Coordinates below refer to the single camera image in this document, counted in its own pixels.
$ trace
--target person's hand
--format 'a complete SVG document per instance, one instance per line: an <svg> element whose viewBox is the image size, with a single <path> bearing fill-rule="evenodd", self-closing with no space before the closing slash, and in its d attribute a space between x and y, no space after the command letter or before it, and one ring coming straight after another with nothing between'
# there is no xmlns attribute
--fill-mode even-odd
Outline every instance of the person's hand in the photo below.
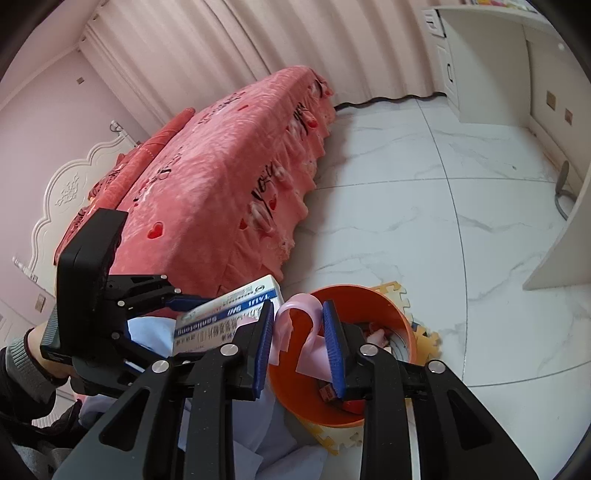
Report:
<svg viewBox="0 0 591 480"><path fill-rule="evenodd" d="M29 333L27 342L31 356L39 363L39 365L41 365L41 367L46 372L48 372L50 375L53 375L56 378L68 378L75 376L74 368L71 365L52 362L51 360L46 360L41 356L40 345L46 326L47 322L44 322L41 325L35 327L31 331L31 333Z"/></svg>

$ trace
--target white headboard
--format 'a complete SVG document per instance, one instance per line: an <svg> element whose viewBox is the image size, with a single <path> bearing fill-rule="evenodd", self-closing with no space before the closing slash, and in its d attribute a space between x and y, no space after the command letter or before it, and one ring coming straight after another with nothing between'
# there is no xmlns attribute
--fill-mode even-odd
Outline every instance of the white headboard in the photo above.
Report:
<svg viewBox="0 0 591 480"><path fill-rule="evenodd" d="M45 190L43 216L31 234L33 255L28 268L23 270L52 295L56 279L53 257L66 229L78 211L90 203L88 192L115 166L119 154L135 147L134 140L115 121L111 122L111 131L117 133L114 140L98 143L86 158L62 165Z"/></svg>

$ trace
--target wall switch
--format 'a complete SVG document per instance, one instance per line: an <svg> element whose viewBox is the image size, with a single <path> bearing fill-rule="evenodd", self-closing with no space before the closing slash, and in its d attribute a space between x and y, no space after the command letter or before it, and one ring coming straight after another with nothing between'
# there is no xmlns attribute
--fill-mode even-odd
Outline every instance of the wall switch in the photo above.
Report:
<svg viewBox="0 0 591 480"><path fill-rule="evenodd" d="M546 105L552 110L556 110L556 95L549 90L546 91Z"/></svg>

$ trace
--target pink ribbon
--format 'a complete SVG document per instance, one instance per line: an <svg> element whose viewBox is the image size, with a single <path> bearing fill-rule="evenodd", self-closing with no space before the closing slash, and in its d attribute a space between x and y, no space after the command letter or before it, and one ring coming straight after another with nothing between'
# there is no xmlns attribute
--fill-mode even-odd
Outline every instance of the pink ribbon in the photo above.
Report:
<svg viewBox="0 0 591 480"><path fill-rule="evenodd" d="M298 293L292 296L277 310L273 325L269 363L279 365L279 352L287 352L289 348L291 332L293 331L289 314L291 309L301 310L312 319L312 330L301 349L295 371L308 377L332 382L326 343L324 337L318 335L322 325L322 304L316 297L307 293Z"/></svg>

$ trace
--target gray sweater cuff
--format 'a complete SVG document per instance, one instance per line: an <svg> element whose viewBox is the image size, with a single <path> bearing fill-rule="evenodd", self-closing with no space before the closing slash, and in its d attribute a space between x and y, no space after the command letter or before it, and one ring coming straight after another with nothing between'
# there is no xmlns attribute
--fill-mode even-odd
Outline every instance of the gray sweater cuff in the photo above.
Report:
<svg viewBox="0 0 591 480"><path fill-rule="evenodd" d="M49 403L56 386L35 366L27 353L24 338L17 338L6 349L6 371L38 403Z"/></svg>

